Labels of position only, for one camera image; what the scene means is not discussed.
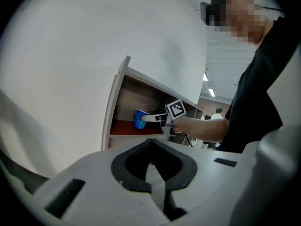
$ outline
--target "red shelf surface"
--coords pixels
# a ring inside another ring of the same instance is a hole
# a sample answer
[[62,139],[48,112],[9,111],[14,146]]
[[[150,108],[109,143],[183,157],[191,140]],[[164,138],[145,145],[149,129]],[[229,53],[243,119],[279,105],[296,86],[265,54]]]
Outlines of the red shelf surface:
[[110,135],[153,135],[153,134],[162,134],[162,130],[157,128],[149,128],[146,127],[143,130],[137,129],[134,127],[133,121],[121,121],[121,120],[114,120],[112,122],[111,132]]

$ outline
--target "man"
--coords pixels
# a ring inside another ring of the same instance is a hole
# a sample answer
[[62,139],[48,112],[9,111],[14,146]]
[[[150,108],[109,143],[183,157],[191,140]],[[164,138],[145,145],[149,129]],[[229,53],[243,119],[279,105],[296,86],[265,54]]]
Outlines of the man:
[[[220,151],[242,153],[245,146],[282,126],[267,89],[283,71],[298,45],[292,25],[285,18],[272,21],[251,0],[212,0],[214,24],[241,41],[252,43],[256,52],[241,75],[224,119],[196,120],[180,117],[175,132],[208,142],[222,142]],[[246,112],[254,117],[246,118]],[[264,113],[262,119],[256,119]]]
[[222,108],[216,108],[216,113],[215,114],[213,114],[212,116],[211,116],[211,119],[212,120],[215,120],[215,119],[223,119],[222,118]]
[[[222,108],[216,108],[215,111],[216,111],[216,113],[211,116],[211,119],[212,120],[223,119],[222,118]],[[208,149],[209,150],[215,149],[215,142],[206,142],[206,141],[203,141],[201,148],[204,149],[205,145],[208,145]]]

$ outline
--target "ceiling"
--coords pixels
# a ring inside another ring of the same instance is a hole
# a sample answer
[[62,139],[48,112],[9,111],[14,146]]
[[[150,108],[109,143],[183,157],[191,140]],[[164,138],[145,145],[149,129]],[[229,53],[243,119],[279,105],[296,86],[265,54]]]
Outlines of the ceiling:
[[[199,5],[201,2],[210,3],[211,0],[188,0],[196,13],[200,16]],[[280,7],[273,0],[254,0],[256,4],[269,8]],[[281,13],[264,9],[271,19],[277,19]],[[252,45],[237,43],[236,38],[229,38],[221,32],[216,32],[212,27],[207,27],[207,60],[206,75],[208,81],[203,82],[200,98],[211,99],[230,104],[241,74],[246,70],[255,53]],[[214,90],[215,97],[209,93],[209,88]]]

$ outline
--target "hand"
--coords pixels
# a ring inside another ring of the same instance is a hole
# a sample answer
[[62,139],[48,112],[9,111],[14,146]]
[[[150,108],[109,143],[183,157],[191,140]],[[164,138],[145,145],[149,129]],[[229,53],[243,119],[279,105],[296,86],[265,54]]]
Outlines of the hand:
[[174,132],[175,133],[181,133],[185,131],[186,128],[186,117],[181,116],[174,120],[173,126],[174,126]]

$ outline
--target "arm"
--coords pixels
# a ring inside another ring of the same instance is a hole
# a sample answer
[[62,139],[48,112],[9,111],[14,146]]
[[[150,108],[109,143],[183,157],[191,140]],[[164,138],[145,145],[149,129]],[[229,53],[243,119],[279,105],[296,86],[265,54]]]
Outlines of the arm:
[[175,132],[186,133],[207,142],[221,142],[226,134],[228,123],[226,118],[198,120],[182,116],[175,119],[173,125]]

